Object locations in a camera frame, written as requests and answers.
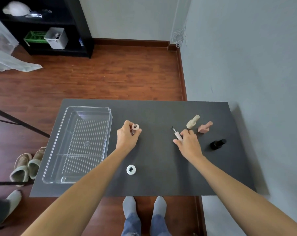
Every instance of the white storage box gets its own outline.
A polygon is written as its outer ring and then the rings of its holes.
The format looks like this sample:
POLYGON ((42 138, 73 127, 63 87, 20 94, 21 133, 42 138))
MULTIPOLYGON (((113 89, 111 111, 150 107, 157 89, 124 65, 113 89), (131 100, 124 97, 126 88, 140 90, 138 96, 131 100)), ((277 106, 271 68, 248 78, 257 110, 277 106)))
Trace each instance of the white storage box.
POLYGON ((67 34, 64 28, 60 27, 50 27, 44 39, 49 43, 52 49, 63 50, 68 43, 67 34))

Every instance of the green basket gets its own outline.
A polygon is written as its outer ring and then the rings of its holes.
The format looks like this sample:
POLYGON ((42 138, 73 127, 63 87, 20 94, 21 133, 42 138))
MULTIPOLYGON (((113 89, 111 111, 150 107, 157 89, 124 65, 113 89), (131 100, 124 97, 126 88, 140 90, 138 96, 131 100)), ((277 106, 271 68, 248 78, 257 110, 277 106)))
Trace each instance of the green basket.
POLYGON ((48 42, 44 39, 44 36, 47 34, 46 31, 29 31, 25 36, 24 41, 30 47, 29 43, 43 43, 48 44, 48 42))

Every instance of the dark gray tabletop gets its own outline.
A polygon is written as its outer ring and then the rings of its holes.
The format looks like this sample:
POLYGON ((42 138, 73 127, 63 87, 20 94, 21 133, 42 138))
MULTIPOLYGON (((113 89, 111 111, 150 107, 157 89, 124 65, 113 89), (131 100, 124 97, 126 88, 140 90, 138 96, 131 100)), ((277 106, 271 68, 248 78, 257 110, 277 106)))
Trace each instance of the dark gray tabletop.
POLYGON ((137 145, 116 171, 107 188, 106 196, 215 195, 206 180, 181 155, 172 141, 176 137, 171 126, 180 132, 197 114, 200 115, 200 119, 193 130, 198 134, 206 158, 255 190, 245 151, 227 102, 64 99, 30 197, 57 197, 71 186, 46 184, 42 181, 60 123, 69 106, 111 108, 113 119, 108 155, 115 149, 117 130, 126 119, 142 128, 137 145), (206 134, 198 133, 198 126, 208 121, 213 122, 211 130, 206 134), (209 144, 222 138, 225 138, 227 143, 221 149, 212 151, 209 144), (128 165, 136 167, 134 175, 127 174, 128 165))

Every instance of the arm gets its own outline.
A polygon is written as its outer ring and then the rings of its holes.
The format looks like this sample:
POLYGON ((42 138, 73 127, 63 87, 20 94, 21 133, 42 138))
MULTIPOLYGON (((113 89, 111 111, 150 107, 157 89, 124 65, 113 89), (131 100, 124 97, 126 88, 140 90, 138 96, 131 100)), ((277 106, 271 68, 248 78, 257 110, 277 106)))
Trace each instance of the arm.
POLYGON ((174 139, 182 155, 203 175, 233 219, 248 236, 297 235, 297 223, 264 197, 243 185, 203 156, 197 136, 183 130, 174 139))
POLYGON ((117 131, 116 149, 53 202, 22 236, 81 235, 122 160, 134 148, 141 129, 132 136, 133 123, 125 121, 117 131))

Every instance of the black metal rod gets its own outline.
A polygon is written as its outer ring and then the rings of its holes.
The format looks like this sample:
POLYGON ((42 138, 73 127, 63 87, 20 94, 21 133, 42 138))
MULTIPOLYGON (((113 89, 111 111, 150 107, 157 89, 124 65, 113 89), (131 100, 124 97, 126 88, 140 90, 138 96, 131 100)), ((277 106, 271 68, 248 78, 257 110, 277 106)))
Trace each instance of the black metal rod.
POLYGON ((34 132, 36 132, 36 133, 39 133, 40 135, 43 135, 43 136, 45 136, 45 137, 47 137, 47 138, 50 138, 50 135, 49 135, 49 134, 47 134, 47 133, 45 133, 45 132, 39 130, 38 128, 35 128, 35 127, 33 127, 33 126, 31 126, 31 125, 29 125, 29 124, 27 124, 27 123, 25 123, 25 122, 23 122, 23 121, 21 121, 21 120, 15 118, 15 117, 13 117, 13 116, 11 116, 11 115, 9 115, 9 114, 7 114, 7 113, 1 111, 1 110, 0 110, 0 116, 1 116, 1 117, 4 117, 4 118, 6 118, 6 119, 9 119, 10 121, 12 121, 12 122, 14 122, 14 123, 17 123, 18 125, 21 125, 21 126, 23 126, 23 127, 26 127, 26 128, 28 128, 29 130, 32 130, 32 131, 34 131, 34 132))
POLYGON ((1 119, 0 119, 0 122, 5 122, 5 123, 10 123, 10 124, 20 125, 20 124, 18 124, 18 123, 8 122, 8 121, 4 121, 4 120, 1 120, 1 119))
POLYGON ((0 181, 0 185, 32 185, 34 181, 0 181))

